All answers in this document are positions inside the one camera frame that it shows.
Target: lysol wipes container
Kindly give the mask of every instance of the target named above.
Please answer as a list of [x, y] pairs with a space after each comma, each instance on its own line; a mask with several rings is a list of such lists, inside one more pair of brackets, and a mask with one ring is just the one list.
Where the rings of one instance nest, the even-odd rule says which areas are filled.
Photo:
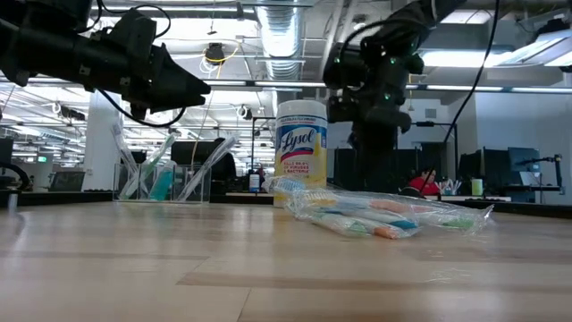
[[[274, 175], [288, 175], [308, 187], [326, 184], [325, 105], [311, 100], [292, 100], [278, 105]], [[274, 193], [274, 206], [283, 207], [286, 196]]]

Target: ceiling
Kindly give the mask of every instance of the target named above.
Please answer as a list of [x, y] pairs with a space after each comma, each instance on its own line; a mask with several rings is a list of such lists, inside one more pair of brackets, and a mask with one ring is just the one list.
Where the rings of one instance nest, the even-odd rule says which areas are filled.
[[[123, 1], [113, 3], [113, 5], [133, 6], [139, 2]], [[147, 3], [167, 4], [165, 1], [147, 1]], [[171, 1], [168, 4], [177, 5], [193, 4], [193, 1]], [[322, 0], [317, 1], [313, 7], [300, 8], [303, 16], [301, 31], [301, 52], [297, 59], [298, 64], [302, 64], [300, 79], [303, 81], [320, 80], [320, 64], [324, 57], [324, 48], [328, 44], [328, 39], [345, 39], [349, 31], [357, 24], [356, 17], [365, 23], [377, 21], [391, 14], [391, 8], [400, 7], [400, 2], [394, 1], [358, 1], [353, 7], [353, 14], [346, 18], [349, 11], [350, 1], [345, 4], [339, 1]], [[342, 6], [341, 18], [336, 21], [336, 10]], [[505, 4], [502, 13], [502, 20], [499, 22], [499, 29], [495, 36], [495, 45], [508, 45], [521, 47], [532, 38], [531, 30], [536, 28], [537, 22], [527, 22], [525, 17], [535, 17], [542, 14], [550, 17], [550, 10], [556, 10], [565, 6], [565, 2], [533, 3], [525, 5], [520, 2], [518, 5]], [[480, 49], [483, 48], [484, 40], [488, 38], [490, 28], [489, 12], [493, 3], [487, 1], [470, 1], [463, 8], [452, 14], [446, 22], [442, 24], [426, 42], [425, 49], [435, 48], [447, 49]], [[245, 12], [248, 17], [253, 14], [253, 9], [245, 5]], [[197, 16], [204, 14], [199, 11], [184, 12], [180, 10], [176, 13], [176, 18], [172, 19], [172, 26], [166, 35], [156, 41], [157, 45], [165, 43], [173, 59], [187, 71], [198, 76], [200, 79], [221, 79], [221, 80], [265, 80], [268, 78], [266, 71], [267, 59], [264, 55], [263, 43], [260, 38], [260, 26], [258, 21], [244, 19], [209, 19], [204, 17], [198, 19]], [[523, 19], [520, 23], [515, 23], [515, 19]], [[117, 22], [117, 17], [104, 17], [97, 25], [98, 28], [113, 26]], [[167, 21], [164, 18], [156, 18], [157, 29], [166, 27]], [[209, 71], [203, 64], [203, 51], [208, 43], [222, 43], [227, 56], [232, 55], [221, 67], [220, 70]], [[411, 82], [423, 82], [427, 84], [454, 84], [470, 85], [476, 74], [476, 68], [456, 68], [456, 67], [427, 67], [424, 74], [414, 75]], [[548, 68], [543, 66], [519, 66], [518, 68], [489, 68], [487, 69], [482, 85], [518, 85], [518, 86], [550, 86], [561, 81], [561, 72], [558, 68]], [[0, 82], [0, 106], [4, 109], [4, 119], [6, 122], [30, 123], [31, 126], [11, 126], [3, 127], [3, 134], [12, 136], [18, 144], [15, 146], [15, 155], [26, 161], [29, 155], [37, 152], [55, 153], [55, 160], [67, 166], [81, 165], [83, 149], [85, 148], [86, 122], [70, 120], [61, 115], [62, 106], [70, 108], [89, 118], [90, 93], [73, 84], [62, 84], [59, 86], [29, 85], [26, 88], [19, 88], [10, 83]], [[316, 97], [312, 90], [304, 90], [303, 97]], [[317, 94], [319, 99], [323, 99], [325, 91]], [[413, 92], [412, 98], [433, 98], [447, 101], [447, 92]], [[254, 116], [272, 115], [273, 92], [262, 90], [216, 90], [206, 97], [206, 102], [210, 106], [193, 106], [187, 109], [184, 117], [173, 126], [179, 128], [181, 138], [184, 140], [213, 140], [217, 137], [225, 137], [239, 132], [242, 138], [243, 147], [237, 147], [233, 151], [240, 167], [245, 168], [249, 162], [249, 153], [245, 150], [249, 146], [248, 139], [251, 136], [250, 127], [252, 121], [244, 120], [239, 114], [246, 107], [251, 110]], [[172, 119], [176, 112], [165, 112], [147, 116], [147, 121], [164, 123]], [[204, 129], [201, 131], [201, 123], [205, 120]], [[265, 154], [272, 155], [273, 133], [271, 124], [261, 127], [261, 136], [257, 139], [267, 142], [266, 147], [261, 147], [255, 153], [255, 157], [264, 159], [265, 166], [272, 165], [271, 158]], [[158, 144], [167, 135], [167, 130], [155, 130], [143, 128], [140, 125], [125, 120], [125, 138], [130, 143], [131, 148], [145, 148], [150, 151], [158, 148]]]

